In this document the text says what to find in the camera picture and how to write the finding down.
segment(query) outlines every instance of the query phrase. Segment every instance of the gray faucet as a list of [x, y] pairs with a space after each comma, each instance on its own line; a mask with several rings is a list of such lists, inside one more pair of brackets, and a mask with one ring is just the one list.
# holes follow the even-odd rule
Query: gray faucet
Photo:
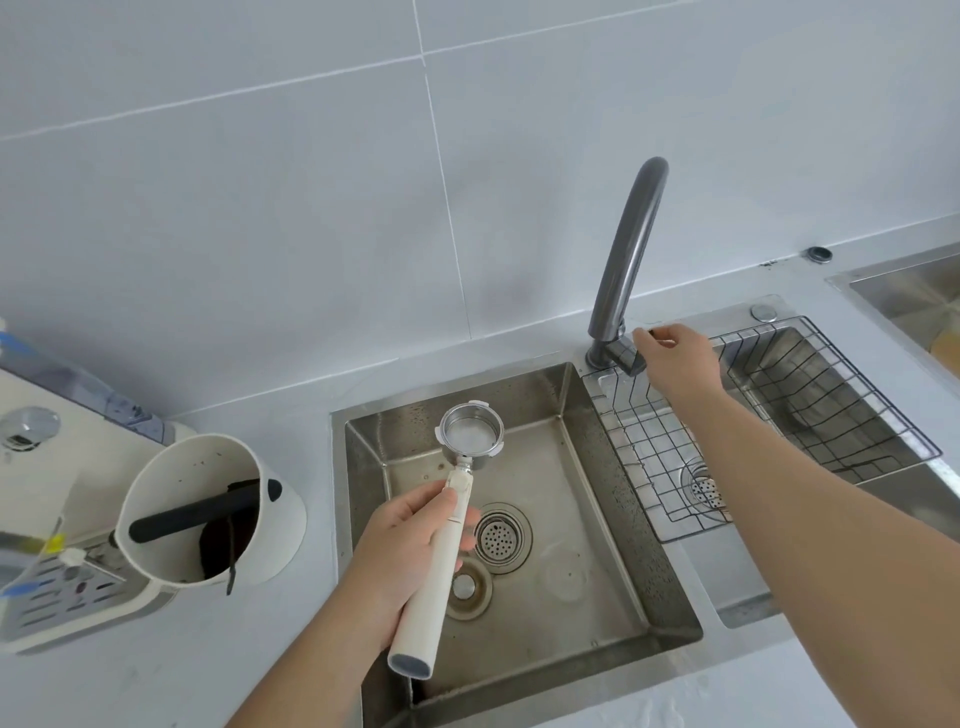
[[654, 227], [669, 171], [670, 165], [663, 157], [643, 162], [623, 208], [587, 329], [593, 338], [587, 352], [587, 364], [594, 369], [616, 366], [628, 376], [636, 376], [647, 368], [646, 361], [636, 352], [630, 337], [625, 335], [623, 312], [634, 290], [636, 271]]

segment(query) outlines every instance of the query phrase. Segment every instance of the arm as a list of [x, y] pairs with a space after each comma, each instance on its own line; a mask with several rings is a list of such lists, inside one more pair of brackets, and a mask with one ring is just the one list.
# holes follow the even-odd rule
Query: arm
[[634, 332], [744, 543], [861, 728], [960, 716], [960, 545], [821, 468], [729, 397], [709, 340]]
[[[376, 509], [341, 583], [228, 728], [344, 724], [367, 670], [394, 638], [403, 605], [426, 578], [430, 538], [453, 514], [457, 498], [443, 487], [442, 480], [426, 483]], [[479, 516], [468, 509], [470, 529]], [[475, 544], [465, 533], [460, 548]]]

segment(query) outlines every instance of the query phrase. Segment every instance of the wire dish rack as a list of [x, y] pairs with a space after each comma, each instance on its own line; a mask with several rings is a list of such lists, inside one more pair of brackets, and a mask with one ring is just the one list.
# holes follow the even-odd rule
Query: wire dish rack
[[[851, 483], [941, 454], [804, 317], [710, 341], [727, 392]], [[732, 521], [692, 434], [646, 373], [584, 381], [663, 543]]]

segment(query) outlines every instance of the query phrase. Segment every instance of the hand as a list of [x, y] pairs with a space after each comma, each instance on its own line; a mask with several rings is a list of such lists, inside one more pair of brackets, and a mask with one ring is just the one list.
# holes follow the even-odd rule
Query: hand
[[674, 410], [684, 411], [696, 401], [722, 393], [720, 366], [709, 339], [683, 324], [634, 330], [634, 346], [647, 360], [647, 376]]
[[[371, 610], [371, 629], [380, 648], [394, 638], [400, 612], [426, 579], [430, 569], [430, 538], [453, 515], [457, 497], [444, 489], [444, 481], [424, 483], [409, 493], [388, 500], [375, 511], [353, 551], [353, 558], [338, 591], [351, 595], [358, 610]], [[467, 509], [460, 549], [476, 546], [473, 527], [480, 511]], [[457, 570], [463, 561], [457, 560]]]

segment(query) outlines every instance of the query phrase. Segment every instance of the forearm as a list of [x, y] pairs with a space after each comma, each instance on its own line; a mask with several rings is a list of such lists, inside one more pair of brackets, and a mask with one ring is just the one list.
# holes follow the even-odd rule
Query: forearm
[[343, 583], [267, 673], [228, 728], [342, 726], [379, 654], [368, 595]]
[[678, 407], [807, 653], [861, 726], [960, 715], [960, 546], [815, 464], [719, 391]]

